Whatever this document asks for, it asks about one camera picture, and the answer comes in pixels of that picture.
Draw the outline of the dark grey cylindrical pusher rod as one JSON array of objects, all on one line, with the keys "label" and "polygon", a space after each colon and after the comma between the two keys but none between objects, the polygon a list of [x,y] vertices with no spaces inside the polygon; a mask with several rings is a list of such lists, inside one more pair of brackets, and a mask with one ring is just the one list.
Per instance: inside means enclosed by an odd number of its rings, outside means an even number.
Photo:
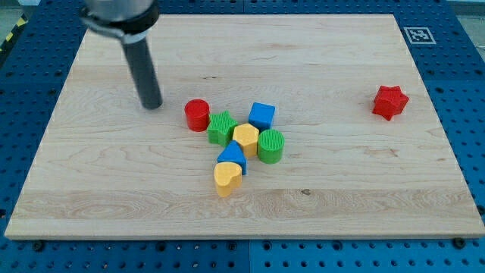
[{"label": "dark grey cylindrical pusher rod", "polygon": [[159,108],[163,98],[146,38],[123,44],[123,51],[142,107]]}]

